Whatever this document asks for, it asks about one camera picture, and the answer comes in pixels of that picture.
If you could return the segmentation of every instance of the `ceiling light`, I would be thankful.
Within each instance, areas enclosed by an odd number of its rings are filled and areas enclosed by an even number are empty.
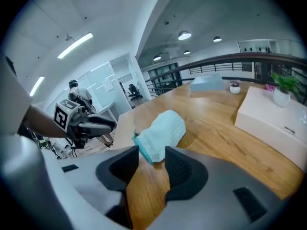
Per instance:
[[[219,36],[215,36],[213,41],[214,42],[220,42],[222,39]]]
[[[181,31],[181,32],[179,33],[179,35],[178,35],[178,39],[179,39],[179,40],[186,40],[186,39],[188,39],[188,38],[191,37],[191,36],[192,36],[192,34],[189,33],[188,31]]]
[[[59,56],[59,59],[63,59],[69,52],[71,52],[75,47],[79,46],[81,43],[85,42],[87,39],[90,39],[93,37],[91,33],[85,35],[84,37],[81,37],[78,41],[74,42],[72,45],[70,45],[67,49],[65,49]]]
[[[161,59],[161,56],[159,56],[159,55],[156,55],[156,56],[154,56],[154,58],[153,58],[154,61],[159,60],[159,59]]]
[[[38,86],[42,83],[42,81],[44,80],[44,76],[40,76],[39,79],[37,80],[36,84],[34,85],[33,89],[30,92],[30,96],[33,96],[35,91],[37,90]]]

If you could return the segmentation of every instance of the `small potted plant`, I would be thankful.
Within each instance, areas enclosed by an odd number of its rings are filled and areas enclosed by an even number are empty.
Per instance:
[[[276,105],[286,107],[291,100],[291,92],[297,92],[298,80],[294,77],[284,77],[277,73],[271,74],[274,81],[278,84],[273,93],[273,99]]]
[[[230,92],[232,94],[239,94],[241,91],[240,85],[241,85],[240,80],[231,80],[230,81]]]

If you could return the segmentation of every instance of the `metal railing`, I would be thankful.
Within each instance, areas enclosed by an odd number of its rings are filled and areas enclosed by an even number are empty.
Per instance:
[[[152,96],[159,96],[182,85],[183,83],[186,83],[186,81],[192,81],[197,75],[206,74],[206,72],[241,71],[251,73],[252,68],[254,68],[254,78],[231,76],[222,77],[222,79],[238,79],[241,81],[276,86],[277,84],[271,77],[272,72],[277,72],[284,76],[294,76],[299,80],[299,92],[298,94],[295,94],[295,97],[300,103],[307,104],[307,61],[301,58],[281,54],[238,53],[213,57],[175,68],[145,82],[150,94]],[[176,77],[176,73],[187,69],[193,77],[177,79],[178,74]]]

